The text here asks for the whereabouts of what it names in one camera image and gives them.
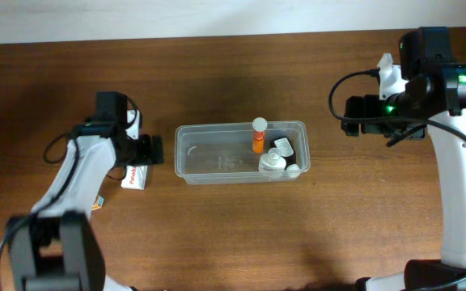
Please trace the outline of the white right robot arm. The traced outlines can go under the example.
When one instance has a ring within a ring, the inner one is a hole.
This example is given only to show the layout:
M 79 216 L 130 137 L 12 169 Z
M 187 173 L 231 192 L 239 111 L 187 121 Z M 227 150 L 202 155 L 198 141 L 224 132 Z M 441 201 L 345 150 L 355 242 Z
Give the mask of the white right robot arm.
M 403 272 L 364 277 L 358 290 L 466 290 L 466 64 L 445 27 L 420 27 L 400 38 L 400 63 L 384 54 L 368 71 L 379 93 L 346 101 L 341 127 L 351 137 L 379 134 L 394 146 L 429 137 L 443 207 L 439 259 L 412 259 Z

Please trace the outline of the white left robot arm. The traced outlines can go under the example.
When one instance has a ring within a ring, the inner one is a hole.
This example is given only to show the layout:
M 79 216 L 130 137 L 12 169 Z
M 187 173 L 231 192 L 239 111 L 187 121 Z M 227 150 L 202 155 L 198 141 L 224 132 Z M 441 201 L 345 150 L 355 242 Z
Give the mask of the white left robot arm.
M 63 133 L 66 152 L 49 190 L 29 214 L 12 217 L 0 243 L 17 290 L 125 290 L 106 272 L 89 220 L 108 173 L 121 168 L 123 188 L 142 190 L 148 169 L 163 163 L 159 136 L 140 134 L 142 114 L 116 91 L 96 95 L 96 111 Z

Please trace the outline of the white pump bottle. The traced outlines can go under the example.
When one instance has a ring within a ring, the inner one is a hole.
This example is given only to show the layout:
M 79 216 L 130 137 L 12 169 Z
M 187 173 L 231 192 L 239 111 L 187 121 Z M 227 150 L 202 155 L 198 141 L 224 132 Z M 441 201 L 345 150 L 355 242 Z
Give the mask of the white pump bottle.
M 271 148 L 260 157 L 258 170 L 270 179 L 281 177 L 285 168 L 286 160 L 282 157 L 281 151 L 278 148 Z

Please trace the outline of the orange tube white cap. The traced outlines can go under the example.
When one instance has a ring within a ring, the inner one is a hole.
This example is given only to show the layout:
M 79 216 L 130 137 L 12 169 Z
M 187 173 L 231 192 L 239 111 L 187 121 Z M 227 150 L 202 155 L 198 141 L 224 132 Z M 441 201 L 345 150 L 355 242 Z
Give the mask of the orange tube white cap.
M 264 150 L 265 143 L 265 130 L 267 129 L 268 122 L 262 117 L 257 117 L 252 122 L 253 140 L 252 150 L 256 154 L 261 154 Z

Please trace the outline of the dark bottle white cap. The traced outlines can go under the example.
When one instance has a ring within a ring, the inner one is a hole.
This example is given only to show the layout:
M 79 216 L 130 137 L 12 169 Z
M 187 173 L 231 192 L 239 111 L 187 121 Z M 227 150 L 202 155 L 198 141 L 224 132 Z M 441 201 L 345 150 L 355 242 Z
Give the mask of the dark bottle white cap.
M 285 171 L 289 178 L 298 178 L 301 172 L 297 164 L 297 154 L 290 139 L 285 136 L 276 137 L 270 142 L 270 147 L 278 149 L 281 156 L 286 160 Z

